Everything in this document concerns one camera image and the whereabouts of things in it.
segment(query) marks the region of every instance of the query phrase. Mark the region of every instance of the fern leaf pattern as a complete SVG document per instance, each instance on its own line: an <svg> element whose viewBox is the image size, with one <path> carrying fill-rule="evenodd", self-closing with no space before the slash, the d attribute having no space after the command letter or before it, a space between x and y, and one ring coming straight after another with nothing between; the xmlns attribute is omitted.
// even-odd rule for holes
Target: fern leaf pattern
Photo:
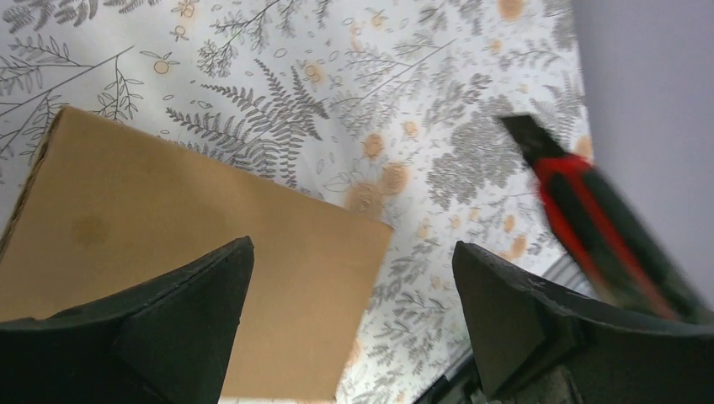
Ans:
<svg viewBox="0 0 714 404"><path fill-rule="evenodd" d="M99 9L114 8L119 14L128 14L147 3L155 6L161 0L14 0L16 5L6 8L3 21L10 24L10 33L14 34L25 27L40 31L54 19L57 24L71 24L77 28L94 19Z"/></svg>
<svg viewBox="0 0 714 404"><path fill-rule="evenodd" d="M269 95L257 96L252 88L203 85L234 104L236 114L223 122L223 113L184 114L167 108L168 116L197 135L212 156L260 177L297 188L296 162L307 139L321 141L315 118L329 119L322 103L311 96L297 70L291 68L291 86L256 59L265 76Z"/></svg>

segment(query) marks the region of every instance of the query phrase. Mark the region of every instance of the gray wall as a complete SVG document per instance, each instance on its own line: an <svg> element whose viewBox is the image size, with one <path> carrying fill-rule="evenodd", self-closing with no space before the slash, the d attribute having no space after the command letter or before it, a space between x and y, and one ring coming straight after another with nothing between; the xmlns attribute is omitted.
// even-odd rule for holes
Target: gray wall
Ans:
<svg viewBox="0 0 714 404"><path fill-rule="evenodd" d="M595 161L714 302L714 1L573 0Z"/></svg>

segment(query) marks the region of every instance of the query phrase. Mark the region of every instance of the leaf drawing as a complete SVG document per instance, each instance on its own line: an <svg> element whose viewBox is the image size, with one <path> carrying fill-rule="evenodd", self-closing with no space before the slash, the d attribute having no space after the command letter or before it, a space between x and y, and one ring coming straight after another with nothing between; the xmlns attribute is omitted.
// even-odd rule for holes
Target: leaf drawing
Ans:
<svg viewBox="0 0 714 404"><path fill-rule="evenodd" d="M434 159L427 174L431 200L447 210L455 199L469 205L487 183L500 188L520 170L521 156L493 116L509 115L514 107L504 96L476 102L471 118L450 138L453 151Z"/></svg>
<svg viewBox="0 0 714 404"><path fill-rule="evenodd" d="M444 337L445 314L451 307L418 290L402 292L394 301L397 308L392 310L393 319L384 321L381 332L374 336L383 342L372 346L367 356L378 364L388 364L392 360L390 351L395 346L404 347L412 375L421 375L435 345Z"/></svg>
<svg viewBox="0 0 714 404"><path fill-rule="evenodd" d="M251 88L203 85L236 106L238 114L225 120L223 113L184 114L168 108L167 114L199 136L208 152L224 162L286 186L297 186L296 161L306 138L318 141L315 117L328 119L322 104L307 93L295 68L292 88L287 88L263 62L256 60L269 92L257 95Z"/></svg>
<svg viewBox="0 0 714 404"><path fill-rule="evenodd" d="M238 40L241 45L249 40L251 51L259 53L265 49L269 44L267 25L273 21L269 10L280 2L281 0L271 0L250 18L246 18L243 10L238 9L235 13L224 16L222 21L218 19L213 23L210 27L214 29L215 34L224 35L227 40L223 45L218 45L214 40L206 40L199 49L198 68L209 77L228 77L233 60L238 57L234 40ZM284 35L294 36L292 17L301 3L302 0L289 0L287 4L280 5L280 28Z"/></svg>
<svg viewBox="0 0 714 404"><path fill-rule="evenodd" d="M446 8L451 6L459 18L471 26L471 35L479 36L482 33L482 3L483 0L444 0L438 5L430 4L419 10L418 22L431 31L445 31L449 26Z"/></svg>
<svg viewBox="0 0 714 404"><path fill-rule="evenodd" d="M456 58L449 52L447 56L439 62L439 69L431 75L431 87L439 93L443 93L453 78L454 73L458 71L459 68L456 66Z"/></svg>
<svg viewBox="0 0 714 404"><path fill-rule="evenodd" d="M280 13L280 23L278 28L282 31L283 36L287 38L295 38L295 25L293 24L293 16L302 5L304 0L290 0L287 4L279 4L278 12Z"/></svg>
<svg viewBox="0 0 714 404"><path fill-rule="evenodd" d="M138 93L133 93L130 86L139 86L143 82L126 78L119 69L119 60L115 59L115 79L104 87L104 91L97 95L97 100L102 105L101 109L93 112L99 116L124 123L126 120L133 120L134 113L139 109L136 107L136 100L143 99Z"/></svg>
<svg viewBox="0 0 714 404"><path fill-rule="evenodd" d="M375 285L368 311L379 309L382 304L393 301L402 293L404 286L413 285L432 267L432 254L440 249L435 238L427 238L412 246L412 251L395 258L386 277Z"/></svg>
<svg viewBox="0 0 714 404"><path fill-rule="evenodd" d="M83 66L70 59L67 44L62 48L52 36L45 42L42 35L37 41L28 37L26 41L15 38L15 43L8 45L11 50L8 57L0 56L0 97L12 95L18 89L27 94L40 90L43 86L43 70L52 67L90 67Z"/></svg>
<svg viewBox="0 0 714 404"><path fill-rule="evenodd" d="M507 70L512 66L518 68L529 67L535 69L540 64L541 70L545 71L550 65L556 61L562 61L562 56L553 51L552 47L544 39L541 39L539 45L533 40L527 40L526 50L512 50L500 57L498 65L502 70Z"/></svg>
<svg viewBox="0 0 714 404"><path fill-rule="evenodd" d="M11 24L10 34L34 23L33 30L40 31L50 19L57 24L72 23L79 27L94 19L99 12L99 0L14 0L15 5L3 12L3 21ZM118 8L120 14L131 13L144 3L149 6L161 0L104 0L104 7Z"/></svg>
<svg viewBox="0 0 714 404"><path fill-rule="evenodd" d="M347 173L340 173L335 177L330 178L322 185L326 190L332 192L344 192L352 187L352 181Z"/></svg>
<svg viewBox="0 0 714 404"><path fill-rule="evenodd" d="M313 10L315 16L317 17L317 27L320 29L325 29L325 19L330 16L329 7L333 0L317 0L317 8Z"/></svg>
<svg viewBox="0 0 714 404"><path fill-rule="evenodd" d="M13 104L12 107L10 107L10 108L4 110L2 113L0 113L0 118L2 118L3 116L5 116L5 115L7 115L7 114L11 114L11 113L12 113L13 111L15 111L16 109L22 108L22 107L25 106L26 104L31 103L31 102L35 101L36 99L38 99L38 98L41 99L41 98L44 97L44 96L49 96L50 92L53 92L54 90L56 90L56 89L58 89L58 88L64 86L65 84L68 84L69 82L72 82L73 80L75 80L75 79L77 79L77 78L79 78L79 77L81 77L81 76L83 76L83 75L85 75L85 74L87 74L87 73L89 73L89 72L91 72L91 71L93 71L94 69L97 69L97 68L99 68L99 67L101 67L101 66L103 66L103 65L105 65L105 64L107 64L107 63L109 63L109 62L111 62L111 61L116 61L119 57L121 57L122 55L124 55L126 52L130 51L133 47L134 47L134 46L130 46L130 47L124 49L123 51L121 51L121 52L119 52L119 53L117 53L117 54L115 54L115 55L113 55L113 56L110 56L110 57L108 57L107 59L104 59L103 61L101 61L101 62L99 62L99 63L97 63L97 64L95 64L95 65L81 65L81 66L79 66L79 67L84 67L84 69L81 70L79 73L77 73L77 74L75 74L75 75L73 75L73 76L71 76L71 77L65 79L65 80L62 81L62 82L59 82L59 83L55 84L54 86L52 86L52 87L50 87L50 88L47 88L47 89L44 89L44 88L43 88L44 91L42 91L41 93L38 93L38 94L32 96L31 98L26 99L25 101L23 101L23 102L21 102L21 103L19 103L19 104ZM68 51L68 50L64 51L64 54L69 55L69 51Z"/></svg>
<svg viewBox="0 0 714 404"><path fill-rule="evenodd" d="M158 55L156 52L152 52L150 50L142 50L139 53L141 53L144 56L153 57L154 59L162 59L161 55Z"/></svg>
<svg viewBox="0 0 714 404"><path fill-rule="evenodd" d="M545 0L543 3L546 17L556 19L552 37L557 48L561 51L572 51L577 40L573 5L568 0Z"/></svg>
<svg viewBox="0 0 714 404"><path fill-rule="evenodd" d="M436 125L454 127L466 114L466 106L472 105L481 97L492 80L490 76L476 73L469 83L452 80L440 89L440 96L435 98L424 115L424 126L431 129Z"/></svg>
<svg viewBox="0 0 714 404"><path fill-rule="evenodd" d="M425 51L437 48L439 47L434 43L433 33L428 30L420 30L412 38L397 42L397 45L394 46L394 56L407 61L414 61L423 57Z"/></svg>
<svg viewBox="0 0 714 404"><path fill-rule="evenodd" d="M389 125L396 118L402 99L414 100L421 89L427 87L429 74L426 61L453 42L435 47L412 63L397 61L393 56L369 46L365 47L365 51L350 53L348 57L351 61L347 67L356 70L358 76L355 81L360 83L360 89L365 93L360 95L350 90L337 92L330 109L354 138L368 130Z"/></svg>
<svg viewBox="0 0 714 404"><path fill-rule="evenodd" d="M208 147L208 143L204 143L203 146L201 146L198 142L182 142L182 141L174 141L179 146L185 147L189 150L192 150L194 152L203 154L204 156L208 156L210 158L216 159L219 162L223 161L223 151L218 150L218 149L210 149Z"/></svg>
<svg viewBox="0 0 714 404"><path fill-rule="evenodd" d="M492 234L493 229L501 227L504 225L505 218L509 212L513 212L513 204L523 205L520 202L523 198L530 198L530 204L528 205L528 211L523 211L518 209L521 213L519 217L525 218L529 222L533 222L534 218L533 210L530 206L535 205L535 196L532 193L524 194L510 194L506 193L504 195L499 195L497 198L484 197L481 199L483 210L479 210L479 215L475 220L475 226L470 229L466 234L470 237L472 242L476 243L486 243L488 242L488 237ZM542 217L543 223L545 216L540 213L536 213L535 216Z"/></svg>
<svg viewBox="0 0 714 404"><path fill-rule="evenodd" d="M530 255L538 255L543 251L543 248L554 248L560 247L558 240L552 231L543 231L535 238L535 240L528 246L528 253Z"/></svg>
<svg viewBox="0 0 714 404"><path fill-rule="evenodd" d="M361 392L352 397L349 402L352 404L393 404L395 401L392 393L392 386L403 378L399 369L389 369L384 373L376 374L374 388Z"/></svg>
<svg viewBox="0 0 714 404"><path fill-rule="evenodd" d="M562 87L545 86L552 95L553 101L530 99L544 126L551 131L553 137L563 144L577 129L576 124L583 118L583 89L577 78L567 72L562 73Z"/></svg>
<svg viewBox="0 0 714 404"><path fill-rule="evenodd" d="M18 130L0 135L0 159L29 156L33 161L42 137L50 129L50 124L60 108L67 103L58 101L59 95L45 94Z"/></svg>

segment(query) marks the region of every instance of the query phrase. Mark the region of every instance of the patterned paper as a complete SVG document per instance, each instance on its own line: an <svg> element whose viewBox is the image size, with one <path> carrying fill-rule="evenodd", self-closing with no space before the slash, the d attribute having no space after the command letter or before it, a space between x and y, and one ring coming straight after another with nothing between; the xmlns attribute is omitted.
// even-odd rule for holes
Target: patterned paper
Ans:
<svg viewBox="0 0 714 404"><path fill-rule="evenodd" d="M493 116L590 158L568 0L0 8L0 221L69 103L394 226L339 403L409 403L467 348L457 240L537 274L562 254Z"/></svg>

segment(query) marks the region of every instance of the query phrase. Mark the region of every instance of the cardboard sheet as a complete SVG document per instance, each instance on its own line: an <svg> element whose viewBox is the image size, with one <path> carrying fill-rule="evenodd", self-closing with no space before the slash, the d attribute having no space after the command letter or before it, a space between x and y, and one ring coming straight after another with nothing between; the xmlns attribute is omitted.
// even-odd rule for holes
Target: cardboard sheet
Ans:
<svg viewBox="0 0 714 404"><path fill-rule="evenodd" d="M256 262L223 394L333 399L391 228L78 109L42 147L0 242L0 321L248 235Z"/></svg>

